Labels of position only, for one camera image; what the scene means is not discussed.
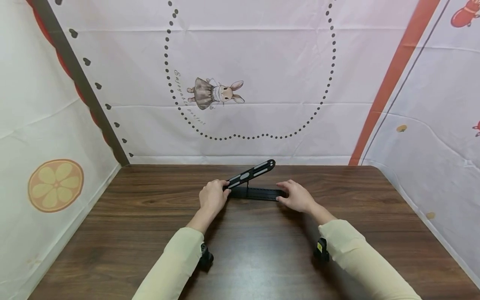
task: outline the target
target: cream sleeve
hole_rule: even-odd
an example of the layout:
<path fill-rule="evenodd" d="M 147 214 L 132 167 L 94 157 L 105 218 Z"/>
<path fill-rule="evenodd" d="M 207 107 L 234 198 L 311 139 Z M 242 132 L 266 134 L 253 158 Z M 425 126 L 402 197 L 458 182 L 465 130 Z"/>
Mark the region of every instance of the cream sleeve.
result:
<path fill-rule="evenodd" d="M 356 278 L 375 300 L 421 300 L 400 274 L 350 223 L 333 220 L 318 227 L 332 259 Z"/>
<path fill-rule="evenodd" d="M 177 300 L 202 256 L 204 235 L 181 228 L 148 272 L 132 300 Z"/>

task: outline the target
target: stand base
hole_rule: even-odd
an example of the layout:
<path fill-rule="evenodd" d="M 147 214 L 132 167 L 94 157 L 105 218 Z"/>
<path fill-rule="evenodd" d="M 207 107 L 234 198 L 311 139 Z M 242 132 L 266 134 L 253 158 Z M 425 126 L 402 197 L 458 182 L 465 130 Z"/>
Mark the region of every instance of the stand base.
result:
<path fill-rule="evenodd" d="M 235 187 L 230 193 L 230 198 L 243 198 L 252 200 L 276 201 L 278 196 L 287 197 L 287 193 L 282 190 L 260 189 L 249 187 Z"/>

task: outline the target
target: adjustable stand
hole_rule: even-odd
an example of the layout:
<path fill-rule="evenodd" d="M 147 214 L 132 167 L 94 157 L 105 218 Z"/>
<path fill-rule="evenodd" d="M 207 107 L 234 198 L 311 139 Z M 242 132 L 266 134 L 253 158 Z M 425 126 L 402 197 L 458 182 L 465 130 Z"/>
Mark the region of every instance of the adjustable stand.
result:
<path fill-rule="evenodd" d="M 267 201 L 276 201 L 278 196 L 287 197 L 287 194 L 282 190 L 249 187 L 250 180 L 271 171 L 274 167 L 275 161 L 269 159 L 235 177 L 230 178 L 228 180 L 230 181 L 230 184 L 226 187 L 226 189 L 232 190 L 230 197 Z M 247 186 L 240 187 L 239 185 L 243 183 L 247 183 Z"/>

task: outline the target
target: cartoon bunny in dress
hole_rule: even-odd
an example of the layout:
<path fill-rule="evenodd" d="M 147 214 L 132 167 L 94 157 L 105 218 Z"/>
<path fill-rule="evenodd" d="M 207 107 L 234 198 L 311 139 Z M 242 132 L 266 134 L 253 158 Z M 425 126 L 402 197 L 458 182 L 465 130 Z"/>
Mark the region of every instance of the cartoon bunny in dress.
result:
<path fill-rule="evenodd" d="M 225 102 L 233 99 L 237 103 L 245 103 L 240 95 L 234 94 L 233 91 L 238 90 L 243 85 L 243 81 L 237 81 L 231 86 L 223 86 L 218 84 L 215 79 L 211 78 L 205 81 L 197 78 L 195 80 L 195 87 L 187 88 L 187 92 L 193 93 L 194 97 L 188 98 L 189 102 L 196 102 L 201 110 L 210 107 L 214 109 L 218 103 L 225 104 Z"/>

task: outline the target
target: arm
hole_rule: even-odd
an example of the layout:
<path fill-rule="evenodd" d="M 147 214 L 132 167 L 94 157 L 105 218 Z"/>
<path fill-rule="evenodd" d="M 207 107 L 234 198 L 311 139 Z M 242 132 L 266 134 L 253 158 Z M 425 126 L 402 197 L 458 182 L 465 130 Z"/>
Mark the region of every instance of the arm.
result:
<path fill-rule="evenodd" d="M 375 300 L 421 300 L 402 276 L 345 220 L 338 220 L 293 180 L 277 184 L 289 193 L 277 200 L 311 215 L 327 240 L 332 259 L 356 278 Z"/>
<path fill-rule="evenodd" d="M 228 181 L 214 180 L 200 192 L 200 209 L 187 227 L 175 233 L 132 300 L 176 300 L 202 256 L 204 234 L 225 205 Z"/>

